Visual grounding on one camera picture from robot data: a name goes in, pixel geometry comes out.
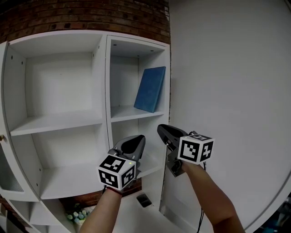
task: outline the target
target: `white shelving unit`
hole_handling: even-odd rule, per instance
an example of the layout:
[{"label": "white shelving unit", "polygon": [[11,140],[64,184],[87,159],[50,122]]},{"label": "white shelving unit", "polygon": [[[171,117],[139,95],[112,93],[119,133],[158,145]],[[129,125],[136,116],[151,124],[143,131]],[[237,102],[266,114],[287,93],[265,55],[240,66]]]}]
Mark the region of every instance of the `white shelving unit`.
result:
[{"label": "white shelving unit", "polygon": [[[144,69],[159,66],[166,74],[156,112],[135,109]],[[103,31],[49,32],[1,44],[0,69],[0,173],[8,177],[0,193],[34,231],[75,233],[58,199],[102,190],[98,160],[137,134],[146,137],[142,191],[150,213],[163,218],[166,147],[156,129],[169,119],[169,45]]]}]

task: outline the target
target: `cabinet side panel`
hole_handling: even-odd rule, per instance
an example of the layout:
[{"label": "cabinet side panel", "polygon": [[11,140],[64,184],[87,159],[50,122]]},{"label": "cabinet side panel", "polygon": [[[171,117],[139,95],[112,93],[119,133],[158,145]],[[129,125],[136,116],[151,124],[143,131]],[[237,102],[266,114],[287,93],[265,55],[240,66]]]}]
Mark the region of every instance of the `cabinet side panel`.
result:
[{"label": "cabinet side panel", "polygon": [[40,193],[40,182],[43,167],[37,155],[31,134],[11,138],[14,150],[21,167],[37,195]]},{"label": "cabinet side panel", "polygon": [[105,56],[106,56],[106,36],[102,36],[98,45],[93,51],[92,57],[92,104],[96,115],[102,117],[102,127],[96,127],[95,137],[97,148],[109,150],[106,104],[105,104]]},{"label": "cabinet side panel", "polygon": [[112,129],[111,129],[111,109],[110,109],[110,51],[111,36],[107,36],[106,40],[106,59],[105,59],[105,106],[107,120],[107,135],[109,148],[113,147]]},{"label": "cabinet side panel", "polygon": [[25,63],[24,57],[8,47],[4,71],[4,106],[9,131],[27,118]]},{"label": "cabinet side panel", "polygon": [[[0,45],[0,64],[1,64],[0,65],[0,74],[1,74],[0,132],[4,136],[4,139],[1,141],[1,146],[3,149],[2,156],[5,156],[7,160],[7,162],[5,162],[6,163],[5,166],[9,166],[11,168],[23,192],[7,191],[2,188],[0,188],[0,192],[4,198],[9,198],[10,200],[37,201],[38,198],[33,192],[33,190],[31,189],[30,184],[27,182],[24,172],[21,168],[21,165],[17,159],[17,156],[15,155],[15,151],[12,146],[10,133],[8,129],[8,126],[10,128],[13,128],[14,125],[18,124],[18,122],[22,121],[23,118],[26,117],[25,103],[22,104],[21,99],[18,96],[15,96],[15,98],[12,100],[8,100],[8,101],[6,100],[5,102],[6,98],[14,97],[11,93],[8,93],[8,92],[14,93],[18,89],[20,90],[22,84],[24,83],[25,77],[21,76],[22,72],[24,72],[24,68],[18,67],[18,66],[25,65],[25,59],[22,60],[18,54],[14,53],[7,46],[8,46],[7,42],[2,43]],[[12,61],[13,59],[15,61],[15,66],[12,67],[10,61]],[[14,81],[17,82],[18,81],[17,78],[19,79],[19,83],[16,83],[15,86],[13,86],[11,82],[12,83]],[[17,94],[19,94],[19,96],[21,97],[24,97],[24,92],[21,90],[20,90],[20,93],[17,93]],[[11,116],[9,118],[9,123],[8,123],[6,119],[11,114],[15,116]]]}]

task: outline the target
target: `shelf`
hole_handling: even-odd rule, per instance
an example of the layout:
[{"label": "shelf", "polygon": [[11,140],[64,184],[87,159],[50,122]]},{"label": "shelf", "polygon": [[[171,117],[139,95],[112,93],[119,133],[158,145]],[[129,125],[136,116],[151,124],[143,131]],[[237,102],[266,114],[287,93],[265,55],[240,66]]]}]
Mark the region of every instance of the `shelf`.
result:
[{"label": "shelf", "polygon": [[138,169],[140,170],[140,174],[137,176],[137,178],[147,176],[163,168],[163,166],[158,164],[153,156],[149,156],[145,153],[142,155],[139,162],[140,167]]},{"label": "shelf", "polygon": [[154,113],[134,108],[133,106],[111,107],[111,122],[127,121],[132,119],[163,115],[163,111]]},{"label": "shelf", "polygon": [[27,118],[20,126],[10,132],[11,136],[68,129],[101,124],[102,119],[93,110],[63,112],[46,116]]},{"label": "shelf", "polygon": [[45,169],[41,180],[40,198],[66,198],[102,189],[103,185],[97,178],[96,163],[84,163]]},{"label": "shelf", "polygon": [[137,58],[150,56],[164,50],[164,46],[160,46],[157,44],[113,36],[111,40],[110,53],[112,56]]},{"label": "shelf", "polygon": [[60,222],[40,202],[30,203],[30,221],[35,225],[60,225]]},{"label": "shelf", "polygon": [[100,34],[74,33],[40,36],[24,40],[11,47],[24,57],[35,57],[58,53],[91,52],[101,39]]}]

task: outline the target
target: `shelf board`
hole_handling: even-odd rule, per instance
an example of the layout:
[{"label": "shelf board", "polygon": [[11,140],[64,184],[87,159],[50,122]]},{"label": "shelf board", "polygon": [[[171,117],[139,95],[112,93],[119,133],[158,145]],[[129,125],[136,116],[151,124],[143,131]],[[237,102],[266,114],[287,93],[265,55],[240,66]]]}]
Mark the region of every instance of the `shelf board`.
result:
[{"label": "shelf board", "polygon": [[55,199],[83,195],[103,189],[98,182],[96,163],[45,169],[42,175],[40,198]]},{"label": "shelf board", "polygon": [[40,202],[30,203],[30,221],[35,225],[60,225],[60,222]]},{"label": "shelf board", "polygon": [[111,107],[111,122],[120,122],[144,117],[163,115],[163,111],[154,113],[134,108],[133,106]]},{"label": "shelf board", "polygon": [[140,167],[138,168],[138,170],[140,170],[140,173],[138,174],[137,178],[147,176],[163,168],[163,166],[159,164],[153,156],[145,153],[142,155],[139,162]]},{"label": "shelf board", "polygon": [[68,129],[101,124],[102,119],[94,110],[72,111],[45,116],[28,117],[10,132],[11,136]]}]

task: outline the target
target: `wristband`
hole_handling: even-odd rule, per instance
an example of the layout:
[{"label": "wristband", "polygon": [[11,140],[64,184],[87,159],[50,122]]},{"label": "wristband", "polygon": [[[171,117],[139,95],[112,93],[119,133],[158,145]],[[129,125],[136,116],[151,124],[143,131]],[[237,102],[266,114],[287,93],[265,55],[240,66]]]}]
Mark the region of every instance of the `wristband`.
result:
[{"label": "wristband", "polygon": [[114,191],[115,193],[118,193],[119,195],[122,196],[122,193],[119,192],[118,190],[114,189],[114,188],[111,188],[111,187],[106,187],[106,189],[110,189],[111,191]]}]

